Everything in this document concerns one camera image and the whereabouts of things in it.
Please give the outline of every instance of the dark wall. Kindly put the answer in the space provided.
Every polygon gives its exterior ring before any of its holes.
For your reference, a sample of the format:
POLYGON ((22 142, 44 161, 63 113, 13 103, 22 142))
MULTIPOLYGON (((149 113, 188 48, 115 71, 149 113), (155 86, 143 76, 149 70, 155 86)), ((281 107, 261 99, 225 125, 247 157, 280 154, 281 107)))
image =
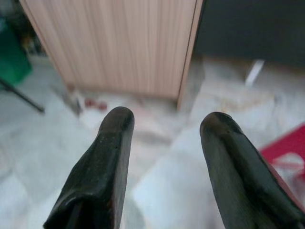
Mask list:
POLYGON ((305 0, 206 0, 194 51, 305 66, 305 0))

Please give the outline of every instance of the wooden cabinet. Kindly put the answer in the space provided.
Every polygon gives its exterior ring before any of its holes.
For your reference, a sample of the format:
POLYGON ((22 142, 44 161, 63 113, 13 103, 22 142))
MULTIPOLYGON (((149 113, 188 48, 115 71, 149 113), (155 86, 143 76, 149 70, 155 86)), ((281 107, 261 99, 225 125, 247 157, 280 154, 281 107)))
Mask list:
POLYGON ((68 86, 178 99, 202 0, 21 0, 68 86))

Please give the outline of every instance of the red mat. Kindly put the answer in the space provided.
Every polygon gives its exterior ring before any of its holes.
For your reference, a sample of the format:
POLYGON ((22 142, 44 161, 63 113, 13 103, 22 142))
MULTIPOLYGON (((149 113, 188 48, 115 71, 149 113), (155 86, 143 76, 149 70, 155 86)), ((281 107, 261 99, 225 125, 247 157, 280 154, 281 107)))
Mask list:
POLYGON ((296 153, 305 161, 305 125, 266 146, 261 153, 270 164, 287 153, 296 153))

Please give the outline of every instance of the black pole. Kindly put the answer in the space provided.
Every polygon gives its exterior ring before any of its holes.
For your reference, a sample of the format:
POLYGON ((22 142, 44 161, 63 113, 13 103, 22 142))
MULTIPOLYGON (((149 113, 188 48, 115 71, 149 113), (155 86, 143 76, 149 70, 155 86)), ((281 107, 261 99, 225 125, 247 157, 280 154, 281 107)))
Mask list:
POLYGON ((11 91, 14 94, 16 94, 19 98, 21 98, 22 100, 26 101, 29 105, 31 105, 34 109, 36 109, 37 111, 39 111, 40 113, 44 113, 44 107, 40 106, 39 104, 35 103, 34 101, 32 101, 30 98, 28 98, 26 95, 24 95, 23 93, 19 92, 16 88, 14 88, 13 86, 11 86, 10 84, 8 84, 7 82, 5 82, 3 79, 0 78, 0 84, 2 84, 4 86, 4 88, 7 91, 11 91))

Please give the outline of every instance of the white object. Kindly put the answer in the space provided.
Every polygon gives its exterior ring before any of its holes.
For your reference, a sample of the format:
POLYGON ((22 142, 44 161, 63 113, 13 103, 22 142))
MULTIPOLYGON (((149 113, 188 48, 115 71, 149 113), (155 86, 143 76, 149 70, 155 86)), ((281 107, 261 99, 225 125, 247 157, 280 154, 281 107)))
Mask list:
POLYGON ((259 72, 261 71, 261 69, 263 68, 263 65, 264 65, 265 61, 263 60, 255 60, 253 65, 252 65, 252 68, 246 78, 246 81, 245 81, 245 85, 246 86, 252 86, 255 79, 257 78, 259 72))

